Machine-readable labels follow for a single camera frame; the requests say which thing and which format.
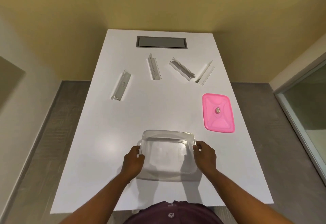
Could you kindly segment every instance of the gray carpet floor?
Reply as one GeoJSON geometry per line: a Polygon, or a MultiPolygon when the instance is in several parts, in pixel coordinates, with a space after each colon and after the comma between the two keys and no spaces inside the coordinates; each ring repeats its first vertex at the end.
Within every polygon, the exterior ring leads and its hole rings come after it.
{"type": "MultiPolygon", "coordinates": [[[[45,129],[7,214],[6,224],[54,224],[66,214],[50,209],[90,82],[63,82],[45,129]]],[[[297,224],[326,223],[326,187],[268,84],[233,83],[236,98],[275,204],[297,224]]],[[[226,207],[214,208],[225,224],[236,223],[226,207]]],[[[123,223],[131,211],[116,211],[123,223]]]]}

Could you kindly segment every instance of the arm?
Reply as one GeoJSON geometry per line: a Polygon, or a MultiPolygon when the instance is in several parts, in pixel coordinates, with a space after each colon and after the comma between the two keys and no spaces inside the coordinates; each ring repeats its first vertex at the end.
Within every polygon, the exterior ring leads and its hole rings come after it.
{"type": "Polygon", "coordinates": [[[198,168],[213,184],[219,196],[239,224],[293,224],[283,215],[247,193],[216,169],[214,149],[202,141],[193,146],[198,168]]]}
{"type": "Polygon", "coordinates": [[[139,146],[133,146],[124,156],[121,172],[88,202],[65,218],[61,224],[106,224],[124,188],[142,169],[145,156],[137,157],[138,150],[139,146]]]}

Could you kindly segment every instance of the person's left arm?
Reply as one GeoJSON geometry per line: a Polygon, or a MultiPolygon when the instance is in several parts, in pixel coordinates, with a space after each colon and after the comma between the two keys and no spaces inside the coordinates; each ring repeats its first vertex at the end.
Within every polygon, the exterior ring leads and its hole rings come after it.
{"type": "Polygon", "coordinates": [[[65,218],[61,224],[106,224],[123,190],[143,167],[145,156],[137,157],[138,150],[139,146],[133,146],[124,156],[121,172],[88,202],[65,218]]]}

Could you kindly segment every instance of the hand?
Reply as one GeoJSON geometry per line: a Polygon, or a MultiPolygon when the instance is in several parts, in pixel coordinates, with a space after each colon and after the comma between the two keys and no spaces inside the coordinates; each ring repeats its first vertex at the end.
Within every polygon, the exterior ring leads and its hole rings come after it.
{"type": "Polygon", "coordinates": [[[193,145],[196,165],[205,176],[208,176],[216,171],[215,150],[203,141],[196,141],[196,143],[197,146],[193,145]]]}
{"type": "Polygon", "coordinates": [[[137,157],[138,153],[139,146],[133,146],[129,153],[124,156],[120,174],[126,177],[129,182],[141,172],[144,165],[145,156],[139,155],[137,157]]]}

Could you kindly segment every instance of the forearm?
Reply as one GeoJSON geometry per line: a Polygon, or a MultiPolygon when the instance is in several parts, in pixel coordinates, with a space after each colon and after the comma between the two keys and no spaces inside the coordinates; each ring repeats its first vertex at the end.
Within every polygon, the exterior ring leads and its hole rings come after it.
{"type": "Polygon", "coordinates": [[[123,174],[118,174],[94,197],[64,219],[61,224],[106,224],[129,181],[123,174]]]}
{"type": "Polygon", "coordinates": [[[218,170],[206,176],[239,224],[293,224],[218,170]]]}

